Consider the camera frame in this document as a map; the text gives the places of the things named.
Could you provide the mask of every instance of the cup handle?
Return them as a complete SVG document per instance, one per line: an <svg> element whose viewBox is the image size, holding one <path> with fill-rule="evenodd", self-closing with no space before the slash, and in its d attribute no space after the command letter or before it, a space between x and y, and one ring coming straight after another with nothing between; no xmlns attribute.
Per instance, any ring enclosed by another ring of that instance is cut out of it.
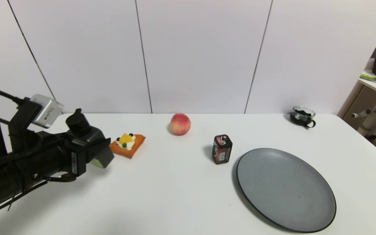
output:
<svg viewBox="0 0 376 235"><path fill-rule="evenodd" d="M312 126L308 126L308 124L307 124L307 125L306 125L307 128L313 128L313 127L316 126L316 121L315 121L315 120L312 120L311 122L313 123L313 125L312 125Z"/></svg>

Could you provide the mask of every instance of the white wall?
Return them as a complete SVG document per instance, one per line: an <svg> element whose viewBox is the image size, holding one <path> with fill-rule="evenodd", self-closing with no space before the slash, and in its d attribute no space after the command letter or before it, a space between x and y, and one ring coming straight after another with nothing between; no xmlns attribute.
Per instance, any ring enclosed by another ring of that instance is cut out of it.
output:
<svg viewBox="0 0 376 235"><path fill-rule="evenodd" d="M20 98L34 94L52 98L6 0L0 0L0 90ZM0 118L10 120L16 107L13 101L0 96ZM7 127L1 127L10 150ZM42 128L31 125L30 129Z"/></svg>
<svg viewBox="0 0 376 235"><path fill-rule="evenodd" d="M55 98L103 113L150 113L148 81L155 113L243 113L271 5L138 0L146 78L135 1L10 2ZM274 0L246 112L337 113L375 45L376 1ZM0 89L50 95L5 0Z"/></svg>
<svg viewBox="0 0 376 235"><path fill-rule="evenodd" d="M243 113L271 0L137 0L154 113Z"/></svg>
<svg viewBox="0 0 376 235"><path fill-rule="evenodd" d="M274 0L246 112L336 114L375 46L374 0Z"/></svg>
<svg viewBox="0 0 376 235"><path fill-rule="evenodd" d="M11 0L66 111L150 113L134 0Z"/></svg>

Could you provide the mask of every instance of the peach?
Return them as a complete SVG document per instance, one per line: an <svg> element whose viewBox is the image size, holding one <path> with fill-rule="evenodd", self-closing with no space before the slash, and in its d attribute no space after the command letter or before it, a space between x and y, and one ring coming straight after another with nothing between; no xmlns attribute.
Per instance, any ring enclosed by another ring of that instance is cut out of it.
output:
<svg viewBox="0 0 376 235"><path fill-rule="evenodd" d="M174 135L184 135L191 128L191 121L183 113L173 115L170 120L170 130Z"/></svg>

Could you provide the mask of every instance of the can label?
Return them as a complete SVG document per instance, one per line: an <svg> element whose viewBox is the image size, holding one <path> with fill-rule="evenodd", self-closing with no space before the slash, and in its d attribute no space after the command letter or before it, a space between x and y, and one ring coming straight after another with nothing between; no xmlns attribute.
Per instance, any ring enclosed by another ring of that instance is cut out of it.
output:
<svg viewBox="0 0 376 235"><path fill-rule="evenodd" d="M212 156L216 164L228 162L232 145L233 143L227 135L218 135L214 137Z"/></svg>

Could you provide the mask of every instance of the glass cup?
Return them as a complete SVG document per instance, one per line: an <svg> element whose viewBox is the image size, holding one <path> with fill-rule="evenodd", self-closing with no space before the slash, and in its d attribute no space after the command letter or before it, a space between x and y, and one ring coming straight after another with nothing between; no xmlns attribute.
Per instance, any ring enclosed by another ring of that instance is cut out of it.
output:
<svg viewBox="0 0 376 235"><path fill-rule="evenodd" d="M309 108L295 106L290 113L290 119L297 125L301 125L306 128L313 128L316 126L316 122L314 120L315 115L316 113Z"/></svg>

